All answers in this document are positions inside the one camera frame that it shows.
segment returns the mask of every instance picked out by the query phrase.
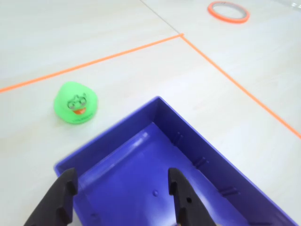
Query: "rubber duck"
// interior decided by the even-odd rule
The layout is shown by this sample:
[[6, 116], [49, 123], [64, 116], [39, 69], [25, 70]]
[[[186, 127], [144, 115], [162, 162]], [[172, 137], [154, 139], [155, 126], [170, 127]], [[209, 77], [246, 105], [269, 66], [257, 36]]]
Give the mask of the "rubber duck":
[[97, 111], [96, 93], [80, 83], [66, 82], [55, 98], [54, 109], [55, 113], [68, 123], [87, 122]]

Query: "orange tape roll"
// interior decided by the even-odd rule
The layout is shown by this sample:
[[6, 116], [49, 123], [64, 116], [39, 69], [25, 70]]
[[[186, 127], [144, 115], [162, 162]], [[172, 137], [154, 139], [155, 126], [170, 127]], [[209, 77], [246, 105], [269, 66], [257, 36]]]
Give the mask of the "orange tape roll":
[[[227, 6], [227, 7], [234, 8], [234, 9], [238, 10], [239, 12], [241, 12], [243, 14], [243, 17], [242, 18], [226, 17], [226, 16], [224, 16], [222, 14], [217, 13], [214, 10], [215, 6]], [[214, 1], [214, 2], [212, 2], [208, 6], [208, 11], [214, 17], [216, 17], [216, 18], [218, 18], [220, 20], [229, 22], [229, 23], [241, 24], [241, 23], [246, 22], [249, 19], [249, 17], [250, 17], [250, 13], [245, 8], [243, 8], [243, 7], [239, 6], [239, 5], [236, 5], [234, 3], [231, 3], [231, 2], [226, 2], [226, 1]]]

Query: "white floor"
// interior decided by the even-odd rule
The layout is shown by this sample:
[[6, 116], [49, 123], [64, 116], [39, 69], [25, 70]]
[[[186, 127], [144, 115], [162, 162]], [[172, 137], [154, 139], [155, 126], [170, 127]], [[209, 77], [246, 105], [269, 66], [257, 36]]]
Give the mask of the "white floor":
[[[298, 10], [270, 0], [233, 1], [251, 17], [227, 24], [207, 13], [207, 0], [143, 1], [1, 3], [0, 89], [184, 33], [301, 134]], [[66, 81], [96, 91], [93, 120], [73, 126], [56, 117], [53, 100]], [[0, 224], [22, 225], [54, 182], [57, 161], [154, 96], [301, 224], [300, 137], [181, 37], [0, 93]]]

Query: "orange ring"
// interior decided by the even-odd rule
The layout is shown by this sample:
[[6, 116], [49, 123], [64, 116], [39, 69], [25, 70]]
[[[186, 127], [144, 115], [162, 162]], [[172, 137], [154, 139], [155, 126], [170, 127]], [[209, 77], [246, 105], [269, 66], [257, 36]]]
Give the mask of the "orange ring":
[[[213, 7], [214, 7], [215, 4], [227, 4], [228, 6], [233, 6], [233, 8], [236, 8], [239, 11], [243, 11], [244, 14], [245, 14], [245, 17], [243, 17], [243, 18], [230, 18], [230, 17], [223, 16], [222, 14], [218, 14], [213, 9]], [[237, 4], [234, 4], [234, 3], [231, 3], [231, 2], [226, 2], [226, 1], [214, 1], [214, 2], [212, 2], [208, 6], [208, 11], [214, 17], [216, 17], [216, 18], [218, 18], [220, 20], [229, 22], [229, 23], [241, 24], [241, 23], [246, 22], [249, 19], [249, 17], [250, 17], [250, 13], [245, 8], [243, 8], [243, 7], [241, 7], [241, 6], [237, 5]]]

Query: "plastic tray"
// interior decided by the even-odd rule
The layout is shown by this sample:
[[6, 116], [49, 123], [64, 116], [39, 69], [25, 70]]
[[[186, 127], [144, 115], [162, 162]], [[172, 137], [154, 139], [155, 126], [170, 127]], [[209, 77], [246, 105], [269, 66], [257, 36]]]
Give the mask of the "plastic tray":
[[75, 167], [74, 208], [84, 226], [173, 226], [167, 171], [178, 168], [222, 226], [296, 225], [156, 97], [55, 166]]

